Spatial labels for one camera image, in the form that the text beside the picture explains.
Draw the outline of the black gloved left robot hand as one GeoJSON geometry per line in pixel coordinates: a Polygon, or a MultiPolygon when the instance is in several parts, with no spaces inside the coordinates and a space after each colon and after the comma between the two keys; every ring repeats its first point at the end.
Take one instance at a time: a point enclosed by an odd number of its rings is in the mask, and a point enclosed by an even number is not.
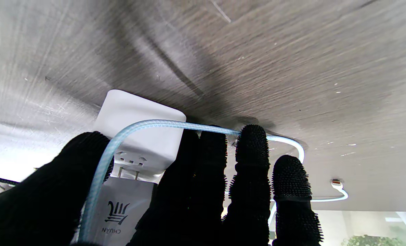
{"type": "MultiPolygon", "coordinates": [[[[0,193],[0,246],[71,246],[98,162],[109,143],[99,132],[70,140],[48,164],[0,193]]],[[[277,205],[274,246],[319,246],[311,186],[298,158],[281,156],[273,168],[266,132],[246,125],[236,148],[228,213],[224,134],[184,130],[176,160],[126,246],[267,246],[270,192],[277,205]]]]}

